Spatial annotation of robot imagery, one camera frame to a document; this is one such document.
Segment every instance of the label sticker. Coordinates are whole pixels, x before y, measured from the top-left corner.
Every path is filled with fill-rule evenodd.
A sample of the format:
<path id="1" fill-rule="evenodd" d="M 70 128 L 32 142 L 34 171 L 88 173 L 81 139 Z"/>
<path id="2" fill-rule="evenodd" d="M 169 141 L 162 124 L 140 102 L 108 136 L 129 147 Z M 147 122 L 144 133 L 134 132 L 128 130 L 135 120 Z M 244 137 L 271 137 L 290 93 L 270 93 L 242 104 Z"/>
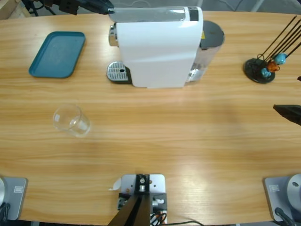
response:
<path id="1" fill-rule="evenodd" d="M 14 193 L 23 193 L 24 187 L 15 186 Z"/>
<path id="2" fill-rule="evenodd" d="M 271 192 L 279 192 L 279 191 L 280 191 L 278 185 L 270 185 L 270 186 L 269 186 L 269 190 L 270 190 Z"/>

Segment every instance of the orange figurine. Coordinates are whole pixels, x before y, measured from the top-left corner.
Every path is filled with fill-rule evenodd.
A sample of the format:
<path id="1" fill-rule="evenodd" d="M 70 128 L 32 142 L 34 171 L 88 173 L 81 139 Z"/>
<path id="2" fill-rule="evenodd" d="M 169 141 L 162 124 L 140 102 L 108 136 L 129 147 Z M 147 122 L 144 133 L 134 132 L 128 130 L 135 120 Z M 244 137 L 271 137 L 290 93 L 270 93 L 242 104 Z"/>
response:
<path id="1" fill-rule="evenodd" d="M 276 72 L 280 70 L 280 67 L 274 61 L 269 62 L 267 68 L 270 72 Z"/>

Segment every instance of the black rod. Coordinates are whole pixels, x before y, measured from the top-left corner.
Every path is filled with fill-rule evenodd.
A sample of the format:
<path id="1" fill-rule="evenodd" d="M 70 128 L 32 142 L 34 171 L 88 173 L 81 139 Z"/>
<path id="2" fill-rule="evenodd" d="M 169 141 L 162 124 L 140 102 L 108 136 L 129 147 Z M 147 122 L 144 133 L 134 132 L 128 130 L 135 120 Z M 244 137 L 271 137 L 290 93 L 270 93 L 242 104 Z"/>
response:
<path id="1" fill-rule="evenodd" d="M 301 19 L 298 20 L 298 22 L 292 27 L 292 29 L 286 34 L 286 36 L 278 43 L 278 45 L 273 49 L 273 51 L 270 52 L 270 54 L 267 56 L 266 61 L 268 61 L 268 59 L 270 59 L 272 56 L 274 56 L 274 54 L 277 52 L 277 48 L 280 46 L 280 44 L 287 38 L 287 36 L 295 29 L 295 27 L 300 23 Z"/>
<path id="2" fill-rule="evenodd" d="M 294 30 L 294 32 L 280 45 L 280 47 L 276 51 L 273 52 L 273 54 L 267 59 L 267 62 L 270 62 L 273 59 L 273 57 L 279 53 L 279 50 L 293 37 L 293 35 L 298 31 L 300 27 L 301 25 Z"/>
<path id="3" fill-rule="evenodd" d="M 281 52 L 285 52 L 285 51 L 287 51 L 299 38 L 301 37 L 301 34 L 299 34 L 299 36 L 297 37 L 297 38 L 295 38 L 294 40 L 293 40 L 293 42 L 292 43 L 290 43 L 290 45 L 284 50 L 284 51 L 281 51 Z"/>
<path id="4" fill-rule="evenodd" d="M 290 48 L 292 46 L 292 44 L 294 44 L 298 38 L 300 38 L 300 33 L 301 33 L 301 29 L 296 33 L 295 36 L 293 36 L 293 38 L 283 47 L 282 50 L 280 50 L 280 53 L 284 53 L 285 51 L 287 51 L 288 48 Z"/>
<path id="5" fill-rule="evenodd" d="M 295 48 L 293 48 L 293 50 L 286 56 L 286 58 L 288 58 L 297 48 L 299 48 L 299 46 L 301 46 L 301 42 Z"/>
<path id="6" fill-rule="evenodd" d="M 282 30 L 282 32 L 275 38 L 275 40 L 269 45 L 269 47 L 262 53 L 262 55 L 264 55 L 268 49 L 275 43 L 275 41 L 282 35 L 282 33 L 287 29 L 287 27 L 294 21 L 294 19 L 296 19 L 297 15 L 295 15 L 291 21 L 287 24 L 287 26 Z"/>

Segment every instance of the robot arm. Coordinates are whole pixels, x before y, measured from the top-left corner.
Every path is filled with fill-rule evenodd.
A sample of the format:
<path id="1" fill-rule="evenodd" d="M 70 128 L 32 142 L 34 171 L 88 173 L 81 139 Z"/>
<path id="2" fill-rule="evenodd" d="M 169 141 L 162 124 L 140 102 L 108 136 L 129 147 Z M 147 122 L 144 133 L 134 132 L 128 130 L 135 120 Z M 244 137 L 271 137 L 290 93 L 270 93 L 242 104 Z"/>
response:
<path id="1" fill-rule="evenodd" d="M 44 0 L 45 6 L 52 7 L 53 4 L 58 5 L 60 11 L 74 15 L 77 15 L 79 6 L 99 14 L 108 14 L 108 10 L 114 8 L 109 0 Z"/>

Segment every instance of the coffee machine lid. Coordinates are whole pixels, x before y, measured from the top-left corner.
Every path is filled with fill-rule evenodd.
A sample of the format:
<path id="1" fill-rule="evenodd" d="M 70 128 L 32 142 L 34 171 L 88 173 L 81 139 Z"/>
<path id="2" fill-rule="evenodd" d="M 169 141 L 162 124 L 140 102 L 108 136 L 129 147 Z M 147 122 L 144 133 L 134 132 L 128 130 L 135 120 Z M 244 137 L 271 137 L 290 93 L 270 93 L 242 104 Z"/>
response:
<path id="1" fill-rule="evenodd" d="M 111 8 L 109 16 L 114 22 L 169 22 L 185 19 L 184 7 Z"/>
<path id="2" fill-rule="evenodd" d="M 224 42 L 224 32 L 216 23 L 204 20 L 203 35 L 200 43 L 201 48 L 214 48 Z"/>

